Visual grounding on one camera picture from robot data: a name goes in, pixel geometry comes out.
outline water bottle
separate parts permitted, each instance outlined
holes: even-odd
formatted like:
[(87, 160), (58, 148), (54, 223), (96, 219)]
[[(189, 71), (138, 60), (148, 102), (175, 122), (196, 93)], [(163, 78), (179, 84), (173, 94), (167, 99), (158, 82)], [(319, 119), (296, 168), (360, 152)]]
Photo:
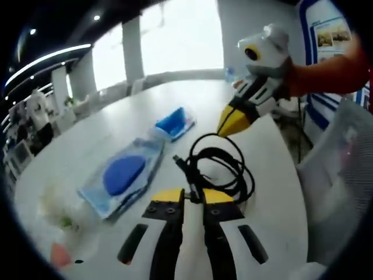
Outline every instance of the water bottle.
[(226, 69), (226, 82), (229, 84), (232, 84), (236, 81), (235, 75), (234, 75), (234, 68), (228, 67)]

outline screw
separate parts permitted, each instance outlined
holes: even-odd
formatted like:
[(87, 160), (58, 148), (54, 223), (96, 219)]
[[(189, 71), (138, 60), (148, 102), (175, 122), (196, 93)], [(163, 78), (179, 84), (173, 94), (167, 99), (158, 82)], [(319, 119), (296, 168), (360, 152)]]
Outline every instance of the screw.
[(147, 208), (147, 211), (150, 212), (150, 213), (153, 213), (153, 212), (156, 211), (156, 209), (155, 209), (155, 207), (151, 207), (151, 206), (149, 206), (149, 207)]
[(175, 213), (175, 209), (174, 208), (167, 208), (166, 212), (168, 214), (173, 214), (173, 213)]
[(220, 214), (220, 211), (219, 210), (211, 210), (211, 214), (216, 216), (216, 215)]

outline blue sponge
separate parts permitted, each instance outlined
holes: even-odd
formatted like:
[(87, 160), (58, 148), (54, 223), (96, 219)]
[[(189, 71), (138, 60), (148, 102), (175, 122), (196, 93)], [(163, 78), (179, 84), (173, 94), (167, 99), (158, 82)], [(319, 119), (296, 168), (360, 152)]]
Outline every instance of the blue sponge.
[(105, 171), (103, 180), (111, 196), (120, 195), (132, 184), (145, 167), (143, 156), (127, 156), (114, 161)]

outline orange object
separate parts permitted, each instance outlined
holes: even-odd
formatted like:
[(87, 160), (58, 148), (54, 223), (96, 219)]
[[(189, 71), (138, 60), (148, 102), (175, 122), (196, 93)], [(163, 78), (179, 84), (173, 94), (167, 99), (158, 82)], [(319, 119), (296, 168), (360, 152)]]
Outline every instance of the orange object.
[(62, 268), (66, 265), (72, 264), (72, 260), (62, 245), (53, 243), (51, 249), (51, 263), (57, 268)]

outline yellow tip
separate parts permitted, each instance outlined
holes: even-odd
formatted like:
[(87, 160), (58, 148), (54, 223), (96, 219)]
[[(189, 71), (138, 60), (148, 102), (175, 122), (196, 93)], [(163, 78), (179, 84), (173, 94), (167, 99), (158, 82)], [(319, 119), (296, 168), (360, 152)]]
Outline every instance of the yellow tip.
[(220, 116), (219, 126), (217, 127), (217, 129), (220, 129), (220, 131), (218, 131), (218, 134), (221, 137), (226, 137), (231, 134), (241, 132), (250, 127), (250, 121), (246, 118), (246, 115), (243, 112), (234, 110), (234, 112), (231, 113), (232, 110), (233, 108), (228, 105), (224, 108)]

